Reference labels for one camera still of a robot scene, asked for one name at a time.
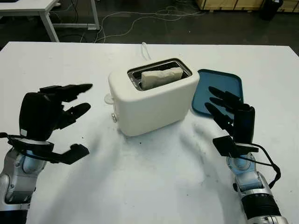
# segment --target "toaster slot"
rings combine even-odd
[[[180,67],[183,70],[181,79],[187,78],[192,75],[191,71],[178,59],[168,59],[165,61],[149,64],[146,66],[130,69],[128,71],[129,79],[131,80],[134,87],[139,91],[146,91],[142,89],[141,73],[144,71],[155,71],[155,70],[167,70],[171,68]]]

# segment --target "wooden crate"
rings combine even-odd
[[[237,0],[196,0],[200,9],[233,10]]]
[[[263,0],[238,0],[235,10],[259,10]]]
[[[297,4],[298,4],[298,0],[284,1],[282,6],[278,9],[278,12],[293,12]]]
[[[264,0],[196,0],[203,10],[259,10]],[[278,12],[299,12],[299,0],[285,0]]]

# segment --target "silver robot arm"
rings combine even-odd
[[[213,143],[220,155],[227,158],[227,165],[235,175],[233,188],[240,196],[247,223],[288,224],[286,218],[281,216],[270,190],[281,176],[280,169],[262,146],[252,143],[255,109],[230,92],[214,87],[209,87],[209,91],[217,97],[210,98],[212,103],[225,107],[226,111],[234,115],[234,119],[231,119],[213,104],[205,103],[214,121],[230,135],[213,139]],[[266,154],[270,164],[255,160],[251,152],[258,152],[259,149]],[[276,171],[277,175],[270,184],[257,172],[256,163],[271,166]]]
[[[63,154],[54,153],[54,144],[47,139],[54,130],[75,123],[90,109],[88,103],[83,103],[64,111],[62,102],[75,100],[91,87],[92,84],[49,86],[25,95],[19,117],[20,135],[0,133],[0,138],[8,138],[12,146],[0,174],[1,223],[26,223],[38,175],[48,161],[72,164],[89,154],[80,144],[71,145]]]
[[[244,157],[255,160],[252,153]],[[281,216],[264,176],[256,171],[256,164],[227,157],[228,167],[235,175],[234,189],[243,204],[248,224],[288,224]]]
[[[8,151],[0,174],[1,220],[14,224],[26,223],[37,177],[45,165],[46,161],[24,156],[14,148]]]

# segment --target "table leg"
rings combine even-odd
[[[93,18],[94,18],[95,27],[96,27],[97,30],[99,30],[100,29],[100,24],[99,24],[99,19],[98,19],[97,8],[95,6],[95,0],[91,0],[91,5],[92,5],[92,11],[93,11]]]
[[[41,17],[41,19],[43,21],[43,24],[44,24],[44,26],[45,26],[45,28],[47,30],[47,33],[48,33],[51,41],[52,42],[59,42],[59,39],[57,37],[57,34],[55,32],[55,29],[53,27],[53,24],[52,24],[52,22],[50,20],[50,17],[48,15],[48,13],[40,12],[39,15],[40,15],[40,17]]]

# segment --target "white tabletop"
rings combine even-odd
[[[0,2],[0,12],[47,11],[57,0],[18,0]]]
[[[281,213],[299,210],[299,58],[284,46],[148,45],[152,58],[179,57],[194,69],[242,79],[245,102],[256,109],[254,142],[280,166],[272,189]],[[107,77],[143,61],[141,45],[10,42],[0,52],[0,131],[18,134],[22,98],[39,87],[93,83],[68,106],[92,105],[49,141],[62,153],[81,143],[90,155],[73,165],[47,164],[29,211],[30,224],[244,224],[232,174],[212,144],[226,135],[211,119],[188,112],[183,121],[129,138],[113,123]],[[10,146],[0,141],[0,167]],[[265,161],[262,153],[255,154]],[[275,173],[257,165],[270,182]]]

